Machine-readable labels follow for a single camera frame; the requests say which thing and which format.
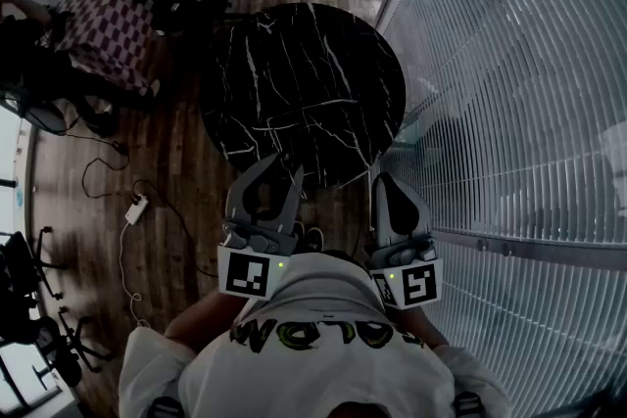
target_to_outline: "power cord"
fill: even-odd
[[[135,182],[133,183],[133,187],[132,187],[133,199],[134,199],[133,203],[136,204],[136,201],[139,200],[139,195],[135,193],[135,187],[139,183],[145,183],[146,185],[150,186],[157,193],[157,195],[162,200],[162,202],[166,206],[168,206],[170,209],[172,209],[174,214],[176,214],[176,216],[178,217],[178,220],[180,221],[180,226],[182,227],[183,232],[185,233],[185,238],[187,240],[187,252],[189,254],[189,259],[192,261],[192,263],[194,263],[194,267],[196,268],[196,270],[198,270],[200,273],[202,273],[204,275],[207,275],[208,277],[215,277],[215,278],[217,278],[217,275],[215,275],[213,273],[206,272],[200,266],[198,266],[198,263],[196,263],[196,257],[195,257],[196,249],[195,249],[195,246],[194,246],[194,240],[192,239],[191,235],[189,234],[189,231],[187,230],[187,226],[185,225],[185,220],[183,219],[182,214],[180,212],[178,212],[178,210],[170,203],[168,198],[164,194],[161,193],[161,191],[152,183],[152,181],[147,180],[147,179],[135,180]]]
[[[131,293],[127,287],[126,287],[126,277],[124,275],[124,267],[121,264],[121,257],[122,254],[124,253],[124,232],[126,231],[126,228],[128,228],[128,225],[130,223],[127,222],[126,225],[124,226],[124,228],[122,229],[121,233],[120,233],[120,256],[118,259],[118,263],[120,264],[120,273],[121,273],[121,286],[124,289],[124,292],[126,293],[126,295],[130,298],[130,314],[133,316],[133,318],[135,319],[135,321],[137,322],[137,326],[143,326],[146,328],[150,327],[150,323],[146,320],[146,319],[140,319],[139,317],[137,317],[137,314],[135,314],[135,310],[133,310],[133,303],[134,302],[141,302],[142,298],[141,295],[139,293]]]
[[[357,231],[357,238],[355,239],[355,245],[353,246],[353,252],[351,253],[351,258],[355,258],[355,253],[357,252],[357,246],[360,243],[361,235],[362,235],[362,220],[360,219],[360,229]]]
[[[128,197],[128,196],[126,196],[124,194],[121,194],[121,193],[118,193],[118,192],[107,192],[107,193],[104,193],[104,194],[91,195],[89,192],[87,192],[87,187],[85,186],[85,177],[87,176],[87,170],[89,169],[89,167],[91,167],[95,163],[103,163],[111,171],[122,171],[122,170],[126,169],[126,167],[128,166],[128,163],[130,163],[130,155],[128,153],[128,147],[126,145],[124,145],[123,143],[119,143],[117,141],[114,141],[113,143],[110,143],[108,141],[99,140],[98,138],[90,138],[88,136],[78,136],[78,135],[75,135],[75,134],[67,134],[66,136],[70,136],[72,138],[79,138],[79,139],[97,141],[98,143],[104,143],[105,145],[109,145],[111,148],[113,148],[121,156],[125,157],[124,164],[119,166],[119,167],[115,167],[113,165],[110,165],[105,160],[101,159],[100,157],[97,157],[93,161],[90,161],[85,166],[85,170],[82,172],[82,176],[80,178],[80,185],[82,186],[82,191],[83,191],[83,193],[85,194],[86,197],[88,197],[89,199],[101,199],[103,197],[110,197],[110,196],[114,196],[114,195],[118,196],[118,197]]]

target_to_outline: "marble tabletop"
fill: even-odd
[[[302,164],[305,187],[346,184],[392,144],[405,110],[401,66],[385,39],[345,11],[284,4],[214,44],[201,114],[239,170],[280,152],[275,174]]]

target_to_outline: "checkered cushion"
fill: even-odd
[[[148,86],[137,71],[152,34],[148,9],[133,0],[61,0],[57,10],[74,14],[57,50],[68,51],[76,67],[126,89]]]

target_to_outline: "wooden floor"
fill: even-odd
[[[333,5],[373,23],[382,0],[234,0],[231,10],[253,13],[299,1]],[[155,58],[168,57],[158,52]],[[130,194],[135,180],[148,179],[167,195],[181,212],[195,243],[192,257],[173,211],[150,187],[139,185],[151,204],[138,224],[126,230],[123,256],[127,287],[143,297],[135,304],[137,314],[163,331],[176,314],[216,286],[216,279],[195,270],[193,260],[209,272],[216,271],[225,196],[237,172],[205,131],[197,105],[198,76],[174,64],[167,81],[160,105],[151,115],[122,111],[120,131],[112,139],[128,145],[129,166],[113,172],[96,163],[88,172],[89,192],[121,196],[88,199],[80,185],[85,166],[98,156],[122,165],[123,159],[110,147],[43,132],[35,147],[32,233],[44,225],[52,226],[53,233],[44,237],[44,249],[53,262],[70,266],[67,271],[49,272],[54,289],[63,291],[65,297],[56,302],[46,294],[45,307],[49,315],[57,317],[59,306],[66,305],[74,322],[80,316],[94,317],[85,338],[93,347],[118,356],[104,363],[100,374],[83,368],[77,392],[88,416],[118,415],[121,357],[135,327],[121,286],[120,233],[129,207],[125,195]],[[81,124],[72,132],[89,135]],[[310,191],[307,196],[302,220],[321,227],[326,248],[350,252],[358,234],[360,245],[363,243],[367,229],[365,178],[342,189]]]

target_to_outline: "white t-shirt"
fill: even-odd
[[[294,255],[269,302],[249,302],[230,333],[198,355],[147,328],[128,339],[120,417],[146,416],[174,393],[185,416],[325,418],[343,402],[391,417],[454,417],[455,396],[478,394],[509,416],[496,377],[461,348],[431,350],[384,314],[376,287],[352,263]]]

